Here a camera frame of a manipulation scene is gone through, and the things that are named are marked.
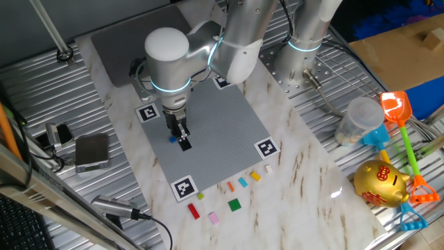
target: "keyboard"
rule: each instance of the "keyboard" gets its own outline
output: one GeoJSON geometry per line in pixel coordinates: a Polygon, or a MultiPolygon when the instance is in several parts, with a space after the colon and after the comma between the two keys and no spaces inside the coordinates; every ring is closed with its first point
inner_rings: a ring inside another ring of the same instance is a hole
{"type": "Polygon", "coordinates": [[[33,210],[0,195],[0,249],[54,249],[43,217],[33,210]]]}

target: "metal slotted table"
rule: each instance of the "metal slotted table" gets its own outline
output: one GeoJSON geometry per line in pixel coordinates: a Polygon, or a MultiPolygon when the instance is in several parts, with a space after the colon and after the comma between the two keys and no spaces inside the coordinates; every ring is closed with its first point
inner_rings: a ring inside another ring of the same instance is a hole
{"type": "MultiPolygon", "coordinates": [[[[336,42],[344,43],[343,40],[329,32],[325,38],[333,39],[336,42]]],[[[273,59],[278,52],[279,46],[262,50],[259,59],[273,73],[273,59]]],[[[325,95],[332,105],[341,112],[345,112],[347,105],[357,97],[370,97],[379,101],[379,94],[388,90],[386,86],[380,85],[354,58],[346,52],[323,45],[316,58],[315,76],[320,81],[325,95]]],[[[334,138],[334,132],[341,121],[340,117],[331,114],[326,107],[321,96],[309,83],[291,88],[281,84],[282,89],[287,93],[288,98],[293,100],[295,108],[310,127],[321,144],[329,152],[333,160],[337,163],[345,176],[353,182],[353,174],[360,164],[367,160],[379,157],[379,152],[375,147],[355,144],[353,147],[342,147],[334,138]]],[[[386,149],[392,160],[392,164],[400,171],[412,174],[407,162],[407,154],[404,144],[395,124],[386,124],[389,129],[391,141],[386,145],[386,149]]],[[[426,145],[426,135],[418,127],[407,125],[407,131],[412,141],[414,150],[426,145]]],[[[437,151],[418,162],[425,180],[435,188],[442,197],[444,195],[444,155],[442,151],[437,151]]],[[[434,203],[422,203],[412,205],[415,211],[420,213],[431,223],[444,214],[444,201],[434,203]]],[[[369,208],[375,213],[388,231],[377,239],[370,249],[393,249],[401,245],[407,238],[416,231],[400,231],[400,211],[395,208],[380,208],[369,204],[369,208]]],[[[404,216],[404,221],[409,222],[415,219],[412,214],[404,216]]]]}
{"type": "MultiPolygon", "coordinates": [[[[76,174],[74,166],[65,166],[58,173],[66,184],[87,202],[99,194],[139,205],[150,214],[131,166],[111,125],[110,119],[94,87],[89,72],[75,44],[76,65],[58,63],[56,51],[0,69],[0,81],[18,111],[28,120],[27,130],[32,136],[45,132],[45,124],[65,123],[74,138],[95,133],[108,134],[110,168],[76,174]]],[[[73,158],[75,143],[68,144],[58,155],[73,158]]],[[[46,227],[56,249],[87,249],[93,245],[88,239],[45,218],[46,227]]],[[[123,230],[141,246],[163,247],[162,238],[154,222],[121,220],[123,230]]]]}
{"type": "MultiPolygon", "coordinates": [[[[225,1],[217,1],[223,8],[225,1]]],[[[296,1],[288,0],[290,13],[296,7],[296,1]]],[[[264,36],[261,60],[266,65],[268,57],[276,52],[273,46],[282,41],[287,34],[287,19],[282,7],[277,6],[270,25],[264,36]]],[[[141,210],[149,213],[148,205],[142,195],[131,167],[125,157],[117,135],[110,123],[101,100],[94,88],[88,70],[83,63],[78,48],[74,50],[76,66],[68,68],[64,63],[56,62],[56,51],[25,60],[7,68],[0,69],[0,81],[5,85],[12,102],[19,112],[28,119],[28,131],[36,136],[44,132],[44,124],[66,123],[74,137],[93,133],[107,133],[110,143],[110,163],[107,170],[76,174],[73,167],[66,166],[58,176],[79,193],[86,201],[91,201],[98,194],[131,199],[141,210]]],[[[378,99],[379,93],[387,88],[373,79],[363,67],[349,55],[338,49],[322,47],[318,55],[320,72],[318,79],[332,105],[340,111],[356,97],[370,96],[378,99]]],[[[372,147],[356,144],[353,147],[341,147],[334,139],[334,131],[340,119],[330,114],[323,100],[310,85],[301,85],[295,89],[282,86],[294,101],[299,114],[320,140],[331,157],[336,161],[346,176],[352,176],[363,162],[373,159],[378,152],[372,147]]],[[[444,118],[435,123],[435,128],[444,133],[444,118]]],[[[418,128],[408,126],[413,148],[425,145],[425,135],[418,128]]],[[[409,172],[407,155],[404,152],[402,138],[397,127],[389,131],[391,141],[387,145],[388,154],[393,164],[401,171],[409,172]]],[[[60,156],[72,158],[74,144],[66,146],[60,156]]],[[[425,179],[444,197],[444,161],[443,154],[436,152],[418,162],[425,179]]],[[[430,223],[444,213],[444,201],[414,206],[430,223]]],[[[400,214],[395,209],[370,206],[377,218],[388,231],[372,246],[373,249],[393,249],[402,244],[416,231],[399,231],[400,214]]],[[[160,246],[162,239],[154,223],[148,221],[122,221],[124,231],[138,244],[148,247],[160,246]]],[[[65,227],[46,220],[57,249],[87,249],[93,245],[65,227]]]]}

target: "red lego brick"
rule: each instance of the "red lego brick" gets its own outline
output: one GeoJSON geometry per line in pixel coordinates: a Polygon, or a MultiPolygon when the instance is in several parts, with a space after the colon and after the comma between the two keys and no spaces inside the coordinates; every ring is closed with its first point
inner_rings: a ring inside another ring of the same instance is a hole
{"type": "Polygon", "coordinates": [[[197,210],[196,210],[196,208],[194,207],[193,204],[189,204],[189,205],[188,205],[188,209],[189,209],[189,211],[192,213],[194,219],[199,219],[199,218],[200,218],[200,215],[199,215],[199,213],[197,212],[197,210]]]}

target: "yellow lego brick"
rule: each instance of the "yellow lego brick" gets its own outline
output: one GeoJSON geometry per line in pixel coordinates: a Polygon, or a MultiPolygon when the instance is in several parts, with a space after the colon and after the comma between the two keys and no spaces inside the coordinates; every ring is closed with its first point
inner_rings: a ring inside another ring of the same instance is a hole
{"type": "Polygon", "coordinates": [[[256,172],[254,172],[254,171],[251,173],[251,177],[253,179],[255,179],[256,181],[260,181],[260,179],[261,179],[261,176],[259,174],[256,174],[256,172]]]}

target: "pink lego brick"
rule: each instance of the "pink lego brick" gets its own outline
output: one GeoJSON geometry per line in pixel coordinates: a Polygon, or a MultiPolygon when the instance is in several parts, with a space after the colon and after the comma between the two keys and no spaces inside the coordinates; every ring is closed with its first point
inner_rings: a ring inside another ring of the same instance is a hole
{"type": "Polygon", "coordinates": [[[210,216],[210,219],[213,222],[213,225],[216,225],[219,223],[219,219],[217,219],[217,216],[214,212],[211,212],[208,216],[210,216]]]}

